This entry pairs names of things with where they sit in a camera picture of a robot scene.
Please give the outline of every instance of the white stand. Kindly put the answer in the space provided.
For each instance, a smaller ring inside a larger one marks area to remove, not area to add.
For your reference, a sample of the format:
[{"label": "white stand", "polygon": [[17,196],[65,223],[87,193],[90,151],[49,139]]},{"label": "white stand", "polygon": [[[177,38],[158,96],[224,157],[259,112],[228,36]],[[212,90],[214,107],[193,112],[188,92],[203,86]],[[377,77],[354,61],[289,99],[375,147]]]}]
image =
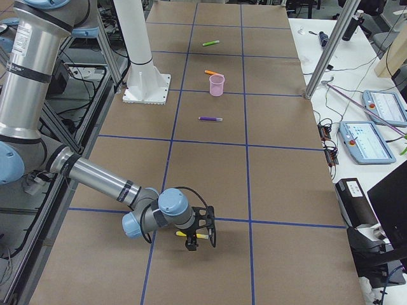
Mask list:
[{"label": "white stand", "polygon": [[132,61],[123,96],[126,103],[165,104],[171,75],[154,66],[140,0],[114,0],[127,52]]}]

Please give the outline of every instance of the white label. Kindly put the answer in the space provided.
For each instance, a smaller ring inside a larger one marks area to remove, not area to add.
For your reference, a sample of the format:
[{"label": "white label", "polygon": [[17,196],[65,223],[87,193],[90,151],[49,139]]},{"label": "white label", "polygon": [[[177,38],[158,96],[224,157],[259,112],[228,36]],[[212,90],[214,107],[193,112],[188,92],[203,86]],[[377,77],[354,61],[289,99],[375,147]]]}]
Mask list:
[{"label": "white label", "polygon": [[362,191],[356,181],[347,181],[348,189],[352,197],[363,197]]},{"label": "white label", "polygon": [[18,26],[17,34],[14,39],[14,45],[12,52],[17,55],[26,56],[28,46],[30,45],[32,29],[30,25],[25,27],[22,25]]}]

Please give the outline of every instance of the cup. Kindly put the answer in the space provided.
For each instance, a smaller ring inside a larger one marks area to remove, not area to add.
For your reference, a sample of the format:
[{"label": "cup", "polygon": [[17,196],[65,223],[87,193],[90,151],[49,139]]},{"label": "cup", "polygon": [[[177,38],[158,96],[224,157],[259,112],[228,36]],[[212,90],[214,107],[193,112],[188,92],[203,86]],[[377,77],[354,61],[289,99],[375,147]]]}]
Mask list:
[{"label": "cup", "polygon": [[224,76],[214,74],[209,77],[209,93],[214,97],[220,97],[223,94]]}]

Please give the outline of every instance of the white table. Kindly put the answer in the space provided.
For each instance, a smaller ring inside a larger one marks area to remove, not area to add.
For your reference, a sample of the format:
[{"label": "white table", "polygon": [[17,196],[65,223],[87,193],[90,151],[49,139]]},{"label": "white table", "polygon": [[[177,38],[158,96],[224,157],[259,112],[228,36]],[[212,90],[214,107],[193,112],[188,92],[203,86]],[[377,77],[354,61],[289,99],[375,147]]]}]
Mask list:
[{"label": "white table", "polygon": [[[309,31],[319,33],[325,32],[328,36],[331,35],[335,21],[333,20],[308,20],[308,19],[289,19],[291,30],[293,32],[295,45],[299,58],[301,60],[301,68],[304,74],[312,73],[318,60],[322,54],[322,48],[319,44],[319,37],[310,34]],[[363,32],[359,29],[352,37],[350,41],[340,41],[331,61],[333,70],[356,68],[362,64],[368,63],[356,70],[347,71],[329,71],[326,72],[322,80],[329,80],[331,76],[334,80],[331,85],[340,86],[347,90],[384,90],[394,87],[394,83],[391,79],[378,78],[374,72],[374,68],[379,59],[375,58],[376,53],[373,51],[369,41],[366,39]],[[366,75],[362,83],[358,86],[360,80]],[[304,75],[305,82],[308,83],[311,75]],[[326,93],[328,88],[324,85],[319,85],[311,99],[313,108],[315,111],[321,114],[321,119],[331,118],[334,123],[340,121],[340,115],[326,107]],[[346,92],[343,93],[352,97],[357,102],[362,104],[362,93],[358,92]],[[397,88],[393,88],[389,91],[398,92]],[[339,96],[333,90],[329,90],[327,94],[328,106],[343,114],[348,105],[348,101]],[[315,119],[319,121],[319,115],[315,114]],[[361,111],[355,105],[350,104],[343,117],[344,121],[367,121],[369,120],[367,114]],[[378,126],[380,133],[384,139],[391,140],[396,139],[399,135],[386,126]],[[393,171],[402,162],[407,160],[407,156],[400,156],[399,153],[406,147],[405,140],[398,140],[390,143],[389,147],[393,154],[397,158],[397,161],[391,165],[358,165],[348,154],[347,148],[337,135],[338,124],[332,126],[331,136],[338,145],[338,161],[339,165],[336,167],[336,175],[333,182],[336,183],[343,178],[357,178],[361,184],[363,190],[367,192],[378,181],[384,178],[388,173]],[[379,298],[380,289],[375,289],[376,296]],[[401,285],[398,287],[389,287],[387,289],[389,293],[385,297],[385,304],[391,305],[406,305],[407,300],[407,285]]]}]

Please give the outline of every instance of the orange marker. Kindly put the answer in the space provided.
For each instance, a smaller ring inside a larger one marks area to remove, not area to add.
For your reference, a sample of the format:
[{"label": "orange marker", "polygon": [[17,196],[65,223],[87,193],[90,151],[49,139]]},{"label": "orange marker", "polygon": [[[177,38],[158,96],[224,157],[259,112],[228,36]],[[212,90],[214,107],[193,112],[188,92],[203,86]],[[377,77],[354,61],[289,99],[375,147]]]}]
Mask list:
[{"label": "orange marker", "polygon": [[205,70],[205,73],[206,73],[206,74],[209,74],[209,75],[219,74],[219,73],[216,73],[216,72],[212,72],[212,71],[210,71],[210,70]]}]

